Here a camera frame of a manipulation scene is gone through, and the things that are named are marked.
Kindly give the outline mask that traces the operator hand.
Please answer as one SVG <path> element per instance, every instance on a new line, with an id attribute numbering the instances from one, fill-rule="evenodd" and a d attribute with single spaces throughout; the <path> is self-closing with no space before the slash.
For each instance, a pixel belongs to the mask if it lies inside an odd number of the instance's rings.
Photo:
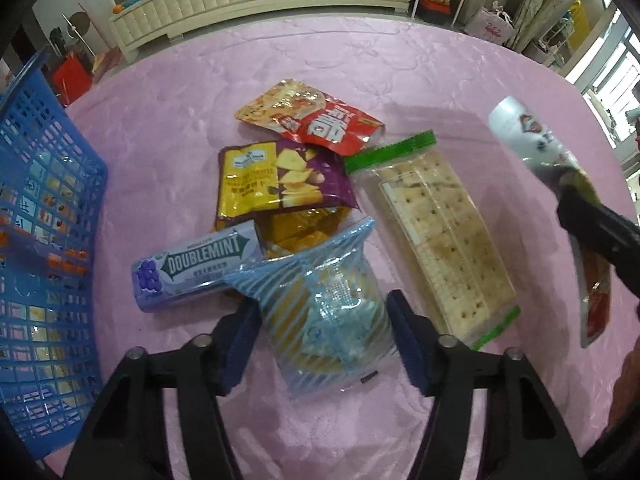
<path id="1" fill-rule="evenodd" d="M 624 359 L 620 377 L 613 388 L 612 405 L 608 414 L 607 430 L 612 430 L 627 414 L 634 402 L 639 400 L 640 384 L 640 338 Z"/>

